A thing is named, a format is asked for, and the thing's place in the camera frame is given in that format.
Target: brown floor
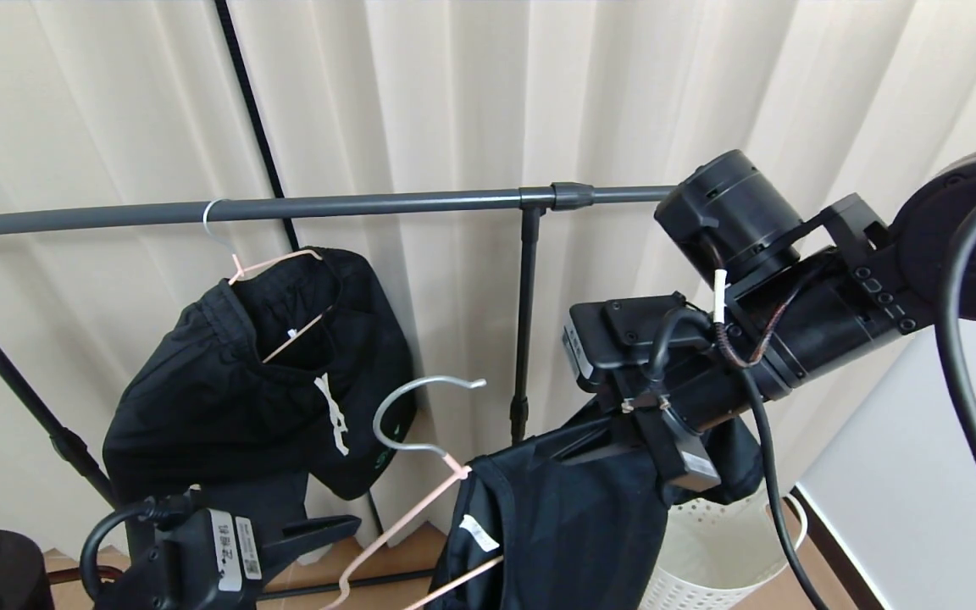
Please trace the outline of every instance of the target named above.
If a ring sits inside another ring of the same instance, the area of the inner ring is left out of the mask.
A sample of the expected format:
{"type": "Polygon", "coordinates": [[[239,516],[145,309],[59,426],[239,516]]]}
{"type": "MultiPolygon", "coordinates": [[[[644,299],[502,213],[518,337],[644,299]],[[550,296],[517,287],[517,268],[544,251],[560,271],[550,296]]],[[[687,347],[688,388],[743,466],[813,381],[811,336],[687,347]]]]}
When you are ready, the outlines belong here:
{"type": "MultiPolygon", "coordinates": [[[[376,552],[359,570],[354,579],[364,579],[369,576],[381,576],[398,572],[425,570],[434,567],[439,556],[445,537],[439,530],[424,525],[414,532],[402,544],[395,548],[386,548],[376,552]]],[[[299,565],[294,563],[285,572],[278,575],[270,588],[309,586],[314,584],[332,583],[337,580],[345,565],[352,561],[360,552],[359,545],[352,538],[341,541],[330,549],[329,553],[318,563],[299,565]]],[[[853,602],[841,588],[834,572],[820,555],[812,541],[805,541],[801,548],[801,562],[816,584],[820,595],[833,610],[852,610],[853,602]]],[[[117,568],[127,567],[127,560],[118,552],[101,553],[101,563],[115,565],[117,568]]],[[[47,570],[61,570],[73,568],[76,563],[56,552],[47,554],[47,570]]],[[[403,583],[391,583],[373,587],[361,587],[352,590],[352,597],[342,603],[346,610],[388,610],[391,607],[399,609],[422,597],[427,591],[428,579],[408,580],[403,583]]],[[[66,583],[52,587],[55,607],[58,610],[88,610],[92,607],[80,583],[66,583]]],[[[336,598],[336,593],[323,593],[287,599],[260,602],[259,610],[318,610],[330,600],[336,598]]],[[[749,596],[740,605],[739,610],[809,610],[808,598],[801,593],[801,587],[789,570],[782,572],[778,578],[771,580],[761,590],[749,596]]]]}

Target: curtain fold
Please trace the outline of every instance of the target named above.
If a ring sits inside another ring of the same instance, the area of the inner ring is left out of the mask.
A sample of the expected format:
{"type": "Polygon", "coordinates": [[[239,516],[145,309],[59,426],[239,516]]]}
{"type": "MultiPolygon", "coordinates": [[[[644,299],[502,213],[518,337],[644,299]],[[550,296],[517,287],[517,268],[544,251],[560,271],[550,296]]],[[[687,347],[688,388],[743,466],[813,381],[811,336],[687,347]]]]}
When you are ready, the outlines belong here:
{"type": "MultiPolygon", "coordinates": [[[[802,216],[859,192],[890,221],[976,150],[976,3],[230,3],[291,197],[675,184],[743,149],[802,216]]],[[[0,3],[0,213],[268,197],[213,5],[0,3]]],[[[708,298],[653,203],[542,220],[530,433],[585,401],[558,342],[569,305],[679,290],[708,298]]],[[[299,219],[303,243],[375,267],[430,387],[413,435],[460,459],[508,442],[519,286],[513,211],[299,219]]],[[[217,224],[245,260],[276,221],[217,224]]],[[[824,246],[813,236],[803,247],[824,246]]],[[[0,238],[0,343],[96,449],[119,394],[180,309],[231,273],[201,225],[0,238]]],[[[786,485],[903,348],[771,408],[786,485]]],[[[446,469],[398,456],[384,524],[446,469]]],[[[446,528],[450,506],[424,519],[446,528]]],[[[313,516],[359,513],[313,484],[313,516]]],[[[104,513],[0,382],[0,528],[77,552],[104,513]]],[[[365,528],[361,541],[374,532],[365,528]]]]}

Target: laundry basket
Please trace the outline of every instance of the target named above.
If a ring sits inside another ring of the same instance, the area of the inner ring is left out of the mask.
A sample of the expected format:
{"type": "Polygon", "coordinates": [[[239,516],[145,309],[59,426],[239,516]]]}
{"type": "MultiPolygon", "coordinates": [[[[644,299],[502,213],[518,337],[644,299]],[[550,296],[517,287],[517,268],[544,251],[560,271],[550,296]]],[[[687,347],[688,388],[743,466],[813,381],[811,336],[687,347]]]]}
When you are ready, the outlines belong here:
{"type": "MultiPolygon", "coordinates": [[[[786,496],[801,520],[795,546],[808,533],[808,517],[786,496]]],[[[698,501],[669,511],[662,551],[640,610],[720,610],[733,607],[784,570],[787,561],[767,515],[767,491],[732,505],[698,501]]]]}

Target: silver hanger hook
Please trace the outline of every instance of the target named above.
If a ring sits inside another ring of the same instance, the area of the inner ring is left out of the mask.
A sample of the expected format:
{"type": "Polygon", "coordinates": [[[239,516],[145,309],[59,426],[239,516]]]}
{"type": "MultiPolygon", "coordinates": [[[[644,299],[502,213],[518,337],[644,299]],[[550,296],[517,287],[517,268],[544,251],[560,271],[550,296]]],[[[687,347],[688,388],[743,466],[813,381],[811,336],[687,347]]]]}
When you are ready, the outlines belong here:
{"type": "Polygon", "coordinates": [[[418,389],[422,385],[428,385],[429,383],[451,383],[451,385],[460,385],[466,390],[473,390],[474,387],[484,387],[488,385],[488,382],[483,379],[477,379],[476,381],[465,381],[465,379],[459,379],[457,377],[450,377],[446,374],[433,374],[430,377],[422,377],[419,379],[414,379],[398,387],[398,389],[391,391],[390,396],[384,399],[383,404],[379,405],[379,410],[375,412],[375,420],[371,422],[372,429],[375,431],[375,436],[379,439],[379,442],[390,447],[391,449],[398,449],[398,451],[405,452],[437,452],[439,456],[445,457],[446,451],[442,447],[430,443],[398,443],[398,441],[392,440],[389,436],[383,433],[383,416],[386,414],[386,410],[391,408],[394,402],[402,397],[402,394],[406,391],[411,391],[418,389]]]}
{"type": "Polygon", "coordinates": [[[232,257],[237,258],[236,248],[232,246],[231,242],[225,240],[224,238],[219,238],[219,236],[215,236],[214,233],[209,230],[209,211],[210,209],[213,208],[213,205],[219,201],[228,201],[228,200],[227,198],[215,198],[213,201],[210,201],[209,205],[207,205],[204,211],[202,211],[202,228],[205,229],[206,235],[209,236],[210,239],[213,239],[214,242],[217,242],[221,244],[221,246],[228,248],[228,251],[232,253],[232,257]]]}

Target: pink hanger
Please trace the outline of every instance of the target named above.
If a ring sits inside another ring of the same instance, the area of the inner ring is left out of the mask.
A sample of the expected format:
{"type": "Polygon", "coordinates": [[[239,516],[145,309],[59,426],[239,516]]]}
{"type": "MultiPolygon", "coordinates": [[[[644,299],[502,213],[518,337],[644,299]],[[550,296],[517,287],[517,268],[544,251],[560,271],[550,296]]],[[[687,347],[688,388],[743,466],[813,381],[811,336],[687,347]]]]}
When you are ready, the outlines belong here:
{"type": "MultiPolygon", "coordinates": [[[[382,548],[383,545],[386,544],[386,542],[391,539],[391,537],[394,537],[395,533],[398,532],[398,530],[404,528],[404,526],[408,525],[409,522],[412,521],[414,517],[417,517],[417,514],[421,513],[422,510],[426,509],[427,505],[430,505],[430,503],[432,503],[436,498],[442,495],[442,493],[448,490],[449,487],[454,483],[457,483],[458,481],[468,478],[469,472],[471,472],[471,469],[468,466],[462,466],[462,464],[458,463],[456,459],[451,457],[451,455],[448,454],[448,452],[444,451],[444,449],[442,449],[441,447],[438,447],[436,445],[431,445],[430,443],[398,443],[398,441],[394,441],[390,437],[383,434],[383,414],[386,413],[386,409],[390,408],[391,404],[394,404],[394,401],[396,401],[398,397],[401,397],[402,394],[406,393],[406,391],[411,391],[417,389],[417,387],[420,387],[422,385],[428,385],[429,383],[434,383],[434,382],[452,383],[453,385],[460,385],[461,387],[465,387],[465,389],[468,390],[472,390],[474,389],[474,387],[483,387],[484,385],[487,385],[487,382],[485,382],[485,380],[483,379],[477,379],[476,381],[465,381],[465,379],[448,377],[448,375],[444,375],[444,374],[433,375],[433,377],[422,377],[410,381],[406,385],[403,385],[402,387],[398,387],[398,389],[391,391],[390,396],[388,396],[383,401],[383,404],[379,406],[379,409],[376,410],[375,420],[372,421],[372,426],[375,431],[375,436],[379,437],[380,443],[383,443],[384,445],[390,447],[391,449],[396,449],[397,451],[434,452],[435,454],[438,454],[439,457],[442,458],[442,461],[444,461],[444,463],[446,463],[448,467],[450,467],[450,469],[453,471],[453,474],[448,476],[448,478],[446,478],[446,481],[442,482],[441,485],[439,485],[438,487],[436,487],[436,489],[431,491],[429,495],[425,496],[421,502],[418,502],[417,506],[412,507],[409,510],[409,513],[406,513],[402,518],[399,518],[396,524],[392,525],[390,529],[384,532],[383,535],[377,538],[376,541],[373,541],[371,545],[368,545],[368,548],[363,549],[363,552],[361,552],[360,555],[357,555],[357,558],[353,559],[352,563],[348,564],[348,567],[345,568],[345,571],[341,572],[341,578],[337,580],[337,586],[341,587],[341,594],[337,596],[337,599],[333,600],[333,602],[330,602],[325,607],[322,607],[322,610],[332,610],[334,609],[334,607],[340,606],[342,602],[348,599],[349,591],[352,590],[352,588],[349,587],[349,578],[350,576],[352,576],[352,572],[355,572],[356,568],[359,568],[360,565],[364,563],[364,561],[367,561],[368,558],[373,555],[373,553],[375,553],[380,548],[382,548]]],[[[435,598],[446,594],[447,591],[453,590],[453,588],[459,587],[465,584],[466,582],[469,582],[469,580],[471,579],[475,579],[476,576],[481,575],[484,572],[487,572],[489,568],[495,567],[495,565],[498,565],[500,563],[503,563],[503,555],[485,561],[485,563],[478,565],[478,567],[474,568],[474,570],[471,570],[465,575],[462,575],[461,578],[451,580],[451,582],[446,583],[445,586],[438,588],[438,590],[436,591],[432,591],[429,595],[425,596],[422,599],[418,599],[418,601],[412,603],[411,606],[406,606],[404,610],[414,610],[416,607],[422,607],[423,605],[426,605],[426,603],[431,602],[431,600],[434,600],[435,598]]]]}
{"type": "MultiPolygon", "coordinates": [[[[275,265],[276,263],[282,262],[282,260],[297,258],[297,256],[302,256],[305,254],[310,254],[311,256],[314,257],[315,260],[322,260],[322,256],[320,256],[318,252],[311,250],[311,248],[305,247],[303,248],[303,250],[297,250],[291,254],[278,256],[277,258],[271,258],[267,260],[267,262],[257,263],[257,265],[252,265],[244,268],[243,263],[240,263],[240,256],[236,254],[236,249],[232,247],[232,244],[225,241],[224,239],[219,238],[219,236],[215,236],[214,233],[209,230],[209,209],[212,208],[213,205],[219,201],[224,201],[224,200],[222,200],[222,198],[215,198],[213,201],[210,201],[209,205],[206,205],[206,208],[204,209],[204,211],[202,211],[202,228],[205,229],[206,233],[209,234],[210,238],[213,238],[217,243],[221,244],[221,246],[227,247],[228,251],[232,253],[232,263],[236,264],[236,274],[232,275],[232,277],[228,279],[229,286],[232,286],[237,281],[240,281],[241,279],[247,277],[247,274],[251,273],[251,271],[257,271],[259,269],[263,269],[271,265],[275,265]]],[[[281,347],[276,348],[276,350],[274,350],[272,354],[264,357],[263,364],[270,362],[270,360],[274,359],[274,356],[280,354],[280,352],[282,352],[284,348],[289,347],[295,340],[299,339],[299,336],[303,335],[303,333],[307,332],[311,327],[317,324],[318,321],[322,319],[322,316],[325,315],[326,312],[319,313],[318,316],[314,317],[314,320],[309,321],[309,323],[307,323],[305,327],[296,331],[295,335],[288,336],[288,340],[282,343],[281,347]]]]}

